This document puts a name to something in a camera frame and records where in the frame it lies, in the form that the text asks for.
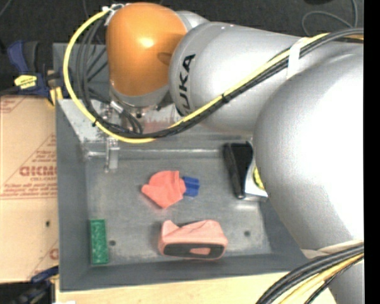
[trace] black floor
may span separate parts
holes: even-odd
[[[92,15],[110,0],[85,0]],[[138,0],[115,0],[118,2]],[[159,2],[159,0],[142,0]],[[7,0],[0,0],[0,11]],[[332,13],[353,25],[364,26],[364,0],[163,0],[174,10],[194,11],[211,21],[230,22],[254,28],[305,35],[301,21],[311,11]],[[12,0],[0,16],[0,39],[8,46],[14,41],[39,41],[37,62],[51,67],[53,42],[67,42],[86,19],[83,0]],[[309,34],[343,29],[346,25],[331,17],[307,18]],[[12,85],[15,69],[0,49],[0,89]],[[0,304],[8,303],[27,285],[0,286]]]

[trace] orange object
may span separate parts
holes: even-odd
[[[166,256],[216,260],[224,255],[227,244],[217,221],[202,220],[178,227],[167,220],[161,228],[158,248]]]
[[[160,207],[167,208],[183,199],[186,185],[179,171],[161,171],[153,175],[141,191]]]
[[[110,84],[125,96],[142,96],[168,83],[172,54],[187,30],[164,6],[132,3],[119,9],[106,32]]]

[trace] green block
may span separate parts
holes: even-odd
[[[108,245],[105,220],[90,220],[91,263],[108,263]]]

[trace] gray tray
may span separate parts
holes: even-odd
[[[189,281],[290,270],[305,257],[269,201],[237,199],[222,146],[244,141],[196,126],[150,144],[119,144],[118,167],[105,171],[106,139],[72,101],[57,104],[60,288],[63,291]],[[161,170],[200,180],[199,195],[163,210],[141,193]],[[89,220],[105,219],[110,261],[93,266]],[[214,262],[161,256],[161,223],[220,222],[229,240]]]

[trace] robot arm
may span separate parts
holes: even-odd
[[[107,31],[113,100],[138,114],[169,95],[184,118],[253,136],[269,200],[302,249],[364,240],[363,44],[331,34],[303,41],[147,3],[118,10]],[[219,107],[206,106],[214,100]],[[364,303],[364,265],[331,290],[339,304]]]

